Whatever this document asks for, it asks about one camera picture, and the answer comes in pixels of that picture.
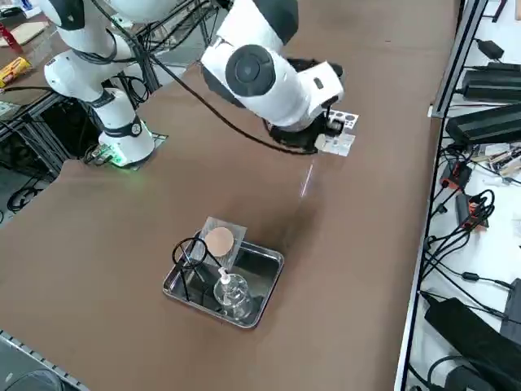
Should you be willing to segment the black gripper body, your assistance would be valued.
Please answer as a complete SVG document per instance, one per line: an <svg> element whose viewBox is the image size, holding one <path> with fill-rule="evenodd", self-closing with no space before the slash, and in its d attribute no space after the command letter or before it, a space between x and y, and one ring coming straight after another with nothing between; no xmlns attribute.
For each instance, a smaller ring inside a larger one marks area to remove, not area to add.
<svg viewBox="0 0 521 391"><path fill-rule="evenodd" d="M320 134L326 132L326 124L326 116L321 114L313 120L310 126L297 132L289 132L268 123L268 133L276 143L296 149L301 154L312 155L318 153L315 142Z"/></svg>

